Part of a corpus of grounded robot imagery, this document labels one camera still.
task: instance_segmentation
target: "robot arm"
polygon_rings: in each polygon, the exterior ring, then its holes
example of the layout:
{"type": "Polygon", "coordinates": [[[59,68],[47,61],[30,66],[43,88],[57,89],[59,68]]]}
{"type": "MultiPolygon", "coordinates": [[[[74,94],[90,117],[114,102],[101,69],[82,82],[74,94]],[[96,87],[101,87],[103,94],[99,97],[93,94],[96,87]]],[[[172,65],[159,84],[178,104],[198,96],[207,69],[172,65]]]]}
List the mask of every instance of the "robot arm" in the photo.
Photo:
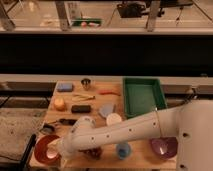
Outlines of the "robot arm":
{"type": "Polygon", "coordinates": [[[58,141],[57,148],[62,156],[70,157],[77,150],[106,144],[179,136],[178,171],[212,171],[212,121],[213,102],[207,100],[154,111],[102,128],[95,128],[94,120],[87,116],[80,118],[58,141]]]}

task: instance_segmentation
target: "orange ball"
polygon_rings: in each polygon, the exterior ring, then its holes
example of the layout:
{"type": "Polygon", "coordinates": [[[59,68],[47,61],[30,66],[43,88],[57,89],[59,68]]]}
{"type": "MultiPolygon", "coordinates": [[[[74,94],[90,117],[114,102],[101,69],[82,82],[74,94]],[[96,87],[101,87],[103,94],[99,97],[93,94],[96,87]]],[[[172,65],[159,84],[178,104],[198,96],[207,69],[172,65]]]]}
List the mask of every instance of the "orange ball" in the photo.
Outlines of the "orange ball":
{"type": "Polygon", "coordinates": [[[66,104],[63,98],[56,98],[54,100],[54,107],[56,110],[63,111],[66,109],[66,104]]]}

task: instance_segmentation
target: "cable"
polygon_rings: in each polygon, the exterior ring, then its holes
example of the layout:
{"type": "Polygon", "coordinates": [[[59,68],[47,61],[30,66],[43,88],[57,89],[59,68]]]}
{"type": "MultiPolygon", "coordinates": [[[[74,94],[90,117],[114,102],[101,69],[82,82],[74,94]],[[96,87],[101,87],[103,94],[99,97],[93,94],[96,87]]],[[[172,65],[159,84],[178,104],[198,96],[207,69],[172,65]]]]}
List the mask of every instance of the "cable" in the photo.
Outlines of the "cable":
{"type": "Polygon", "coordinates": [[[11,7],[7,10],[7,13],[9,13],[19,2],[16,1],[11,7]]]}
{"type": "Polygon", "coordinates": [[[179,14],[179,16],[176,18],[176,27],[178,26],[178,24],[179,24],[179,22],[180,22],[180,17],[181,17],[181,15],[182,15],[182,13],[183,13],[183,8],[184,7],[180,7],[180,14],[179,14]]]}
{"type": "Polygon", "coordinates": [[[192,2],[213,23],[213,18],[211,18],[194,0],[192,0],[192,2]]]}
{"type": "Polygon", "coordinates": [[[111,15],[111,18],[110,18],[109,22],[107,23],[107,27],[111,24],[112,19],[113,19],[113,17],[114,17],[114,14],[115,14],[115,11],[116,11],[116,10],[117,10],[117,8],[115,8],[115,9],[113,10],[112,15],[111,15]]]}
{"type": "Polygon", "coordinates": [[[49,101],[48,97],[44,97],[44,98],[45,98],[46,102],[47,102],[48,105],[49,105],[49,104],[50,104],[50,101],[49,101]]]}
{"type": "Polygon", "coordinates": [[[1,104],[0,104],[0,108],[2,108],[4,106],[4,104],[10,99],[11,96],[8,96],[1,104]]]}
{"type": "Polygon", "coordinates": [[[0,157],[5,158],[5,159],[9,159],[9,160],[13,160],[13,161],[20,161],[18,159],[13,159],[13,158],[10,158],[10,157],[7,157],[7,156],[0,155],[0,157]]]}

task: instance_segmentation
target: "wooden table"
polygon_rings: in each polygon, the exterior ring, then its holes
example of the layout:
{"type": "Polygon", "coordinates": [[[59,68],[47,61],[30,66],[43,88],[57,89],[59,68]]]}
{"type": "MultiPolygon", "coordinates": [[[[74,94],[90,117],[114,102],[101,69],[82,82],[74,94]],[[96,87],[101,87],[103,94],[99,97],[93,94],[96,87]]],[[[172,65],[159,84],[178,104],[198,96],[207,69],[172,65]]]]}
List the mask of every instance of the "wooden table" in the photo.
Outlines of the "wooden table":
{"type": "MultiPolygon", "coordinates": [[[[53,97],[51,99],[48,111],[44,118],[44,122],[53,122],[60,118],[72,118],[78,119],[79,117],[83,116],[82,114],[72,114],[71,113],[71,106],[73,104],[90,104],[92,106],[92,112],[89,114],[92,116],[96,121],[96,126],[106,126],[105,119],[102,118],[98,114],[98,109],[106,103],[115,103],[116,108],[115,112],[119,113],[123,119],[125,119],[124,111],[123,111],[123,96],[122,96],[122,84],[119,82],[95,82],[92,81],[91,89],[89,91],[84,91],[81,83],[79,81],[72,81],[66,83],[72,83],[74,85],[73,92],[64,92],[60,93],[56,90],[53,93],[53,97]],[[99,95],[98,91],[101,89],[113,90],[116,92],[121,93],[121,96],[117,95],[99,95]],[[73,102],[72,101],[72,94],[73,93],[86,93],[95,95],[94,100],[87,100],[81,102],[73,102]],[[66,111],[57,111],[54,106],[53,102],[55,98],[63,97],[67,106],[66,111]]],[[[61,126],[57,129],[56,134],[59,136],[66,135],[68,130],[70,129],[69,126],[61,126]]],[[[120,160],[116,156],[115,152],[115,145],[105,145],[102,147],[103,154],[100,160],[92,159],[86,156],[83,153],[77,153],[76,156],[70,160],[66,167],[69,168],[144,168],[144,169],[175,169],[176,165],[176,158],[171,158],[169,160],[163,160],[157,157],[151,150],[149,142],[147,140],[139,140],[139,141],[132,141],[129,142],[131,145],[132,153],[131,155],[124,159],[120,160]]],[[[30,160],[31,167],[49,167],[42,163],[39,163],[34,154],[30,160]]]]}

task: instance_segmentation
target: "plastic tray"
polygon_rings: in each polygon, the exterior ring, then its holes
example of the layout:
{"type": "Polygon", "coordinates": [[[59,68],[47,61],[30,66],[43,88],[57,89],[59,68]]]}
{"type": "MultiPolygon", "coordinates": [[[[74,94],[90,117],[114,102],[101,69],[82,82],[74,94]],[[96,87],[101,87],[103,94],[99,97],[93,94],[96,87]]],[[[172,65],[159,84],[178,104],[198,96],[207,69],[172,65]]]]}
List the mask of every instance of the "plastic tray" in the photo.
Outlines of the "plastic tray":
{"type": "Polygon", "coordinates": [[[167,108],[158,79],[124,78],[123,91],[127,119],[167,108]]]}

